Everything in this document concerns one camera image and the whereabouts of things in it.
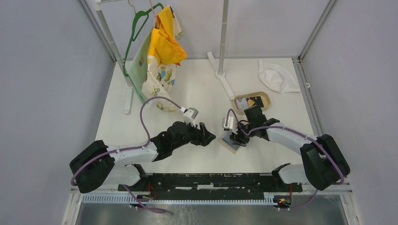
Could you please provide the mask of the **beige card holder wallet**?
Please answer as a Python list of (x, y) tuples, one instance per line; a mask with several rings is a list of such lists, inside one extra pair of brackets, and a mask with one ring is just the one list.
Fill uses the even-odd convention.
[(241, 148), (240, 145), (233, 143), (233, 141), (230, 139), (230, 135), (224, 135), (223, 137), (219, 138), (218, 141), (232, 154), (237, 154), (238, 150)]

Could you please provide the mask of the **gold card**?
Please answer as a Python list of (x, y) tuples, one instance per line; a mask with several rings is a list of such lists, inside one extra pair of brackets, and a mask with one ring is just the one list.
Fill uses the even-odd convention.
[(247, 100), (247, 104), (248, 104), (249, 107), (255, 105), (255, 103), (256, 103), (254, 100), (252, 100), (250, 98), (247, 98), (246, 100)]

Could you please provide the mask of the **black card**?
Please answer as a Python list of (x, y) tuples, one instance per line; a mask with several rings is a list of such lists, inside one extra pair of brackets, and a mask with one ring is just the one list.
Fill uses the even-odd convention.
[(258, 106), (260, 108), (264, 108), (264, 107), (268, 106), (268, 102), (266, 100), (264, 101), (262, 96), (255, 96), (252, 98), (252, 100), (254, 100), (256, 102), (255, 106)]

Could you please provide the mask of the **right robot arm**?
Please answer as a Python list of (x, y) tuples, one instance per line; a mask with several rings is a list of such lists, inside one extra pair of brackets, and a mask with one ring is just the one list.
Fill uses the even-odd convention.
[(251, 138), (258, 137), (277, 143), (301, 157), (300, 164), (283, 164), (271, 174), (271, 186), (284, 191), (293, 183), (308, 183), (317, 190), (331, 185), (341, 185), (351, 169), (335, 139), (328, 135), (314, 136), (293, 129), (280, 120), (266, 118), (260, 107), (245, 109), (245, 121), (239, 121), (233, 109), (229, 109), (222, 125), (226, 135), (222, 140), (232, 150), (247, 146)]

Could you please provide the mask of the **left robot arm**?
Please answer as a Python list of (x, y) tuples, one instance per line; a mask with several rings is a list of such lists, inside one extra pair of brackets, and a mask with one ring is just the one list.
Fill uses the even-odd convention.
[(147, 186), (147, 177), (141, 163), (166, 159), (187, 144), (205, 147), (215, 139), (203, 122), (192, 126), (177, 121), (147, 143), (137, 146), (111, 146), (96, 140), (71, 160), (70, 183), (82, 194), (102, 185), (127, 185), (142, 191)]

